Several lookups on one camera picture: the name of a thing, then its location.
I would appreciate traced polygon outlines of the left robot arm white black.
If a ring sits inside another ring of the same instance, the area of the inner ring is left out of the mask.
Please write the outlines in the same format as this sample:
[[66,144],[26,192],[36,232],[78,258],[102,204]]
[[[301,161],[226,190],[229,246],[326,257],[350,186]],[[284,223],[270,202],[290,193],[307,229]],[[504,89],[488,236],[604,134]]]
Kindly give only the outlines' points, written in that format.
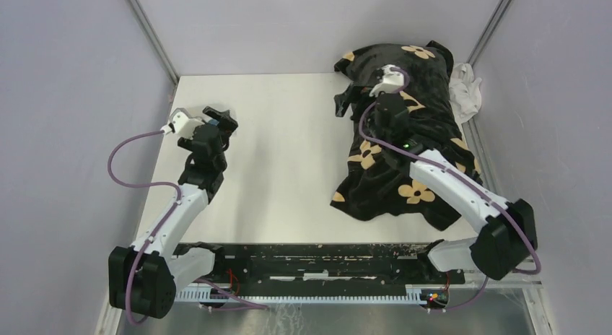
[[[179,291],[199,277],[218,282],[227,273],[227,262],[211,248],[194,246],[176,253],[180,240],[197,216],[210,205],[224,180],[225,152],[238,122],[230,110],[207,106],[201,116],[178,108],[156,131],[133,136],[111,152],[107,172],[126,188],[168,186],[174,190],[167,208],[151,226],[127,247],[115,247],[108,257],[108,292],[112,307],[124,310],[136,323],[136,314],[146,320],[163,318]],[[113,159],[130,142],[152,136],[177,136],[177,145],[188,151],[176,182],[127,183],[113,172]]]

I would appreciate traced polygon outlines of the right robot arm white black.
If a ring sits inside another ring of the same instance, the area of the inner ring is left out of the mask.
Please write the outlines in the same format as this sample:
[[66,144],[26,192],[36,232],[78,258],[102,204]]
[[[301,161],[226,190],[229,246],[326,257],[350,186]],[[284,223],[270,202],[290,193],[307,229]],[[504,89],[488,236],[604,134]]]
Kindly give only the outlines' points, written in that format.
[[477,269],[500,280],[521,272],[531,258],[531,274],[541,270],[532,206],[486,190],[480,170],[463,141],[449,103],[448,88],[409,85],[371,95],[349,86],[334,98],[336,115],[351,111],[354,138],[348,174],[332,207],[361,221],[383,214],[420,214],[437,230],[465,219],[472,238],[436,240],[417,263],[417,274],[435,283],[445,272]]

